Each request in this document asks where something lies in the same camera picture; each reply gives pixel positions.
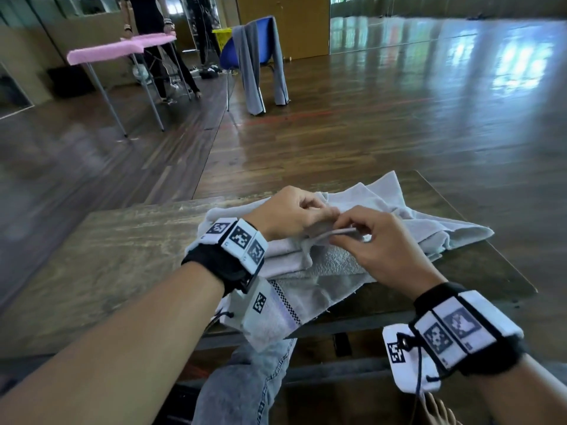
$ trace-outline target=gray pants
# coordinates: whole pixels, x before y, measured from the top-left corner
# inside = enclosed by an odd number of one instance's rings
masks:
[[[248,343],[236,349],[203,385],[193,425],[266,425],[295,342],[273,343],[260,354]]]

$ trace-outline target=hand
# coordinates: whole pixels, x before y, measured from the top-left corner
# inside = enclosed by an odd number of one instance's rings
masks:
[[[447,279],[433,266],[397,216],[356,206],[340,215],[334,229],[354,226],[372,234],[370,242],[332,236],[330,243],[350,252],[378,282],[415,300]]]
[[[243,219],[272,241],[297,236],[316,222],[334,221],[339,213],[338,208],[327,206],[313,192],[286,186]]]

